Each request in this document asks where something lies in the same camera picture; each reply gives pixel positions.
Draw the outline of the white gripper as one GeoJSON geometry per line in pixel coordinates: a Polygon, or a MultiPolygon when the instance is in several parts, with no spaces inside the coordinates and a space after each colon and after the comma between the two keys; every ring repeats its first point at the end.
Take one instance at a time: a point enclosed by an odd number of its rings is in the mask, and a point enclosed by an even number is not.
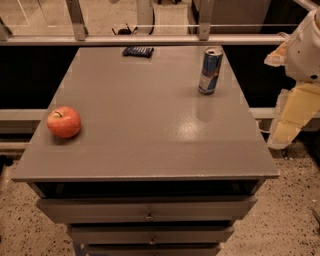
{"type": "Polygon", "coordinates": [[[320,7],[310,11],[288,42],[266,56],[264,63],[285,65],[286,75],[297,81],[291,90],[282,89],[275,107],[267,145],[285,149],[302,128],[320,111],[320,7]]]}

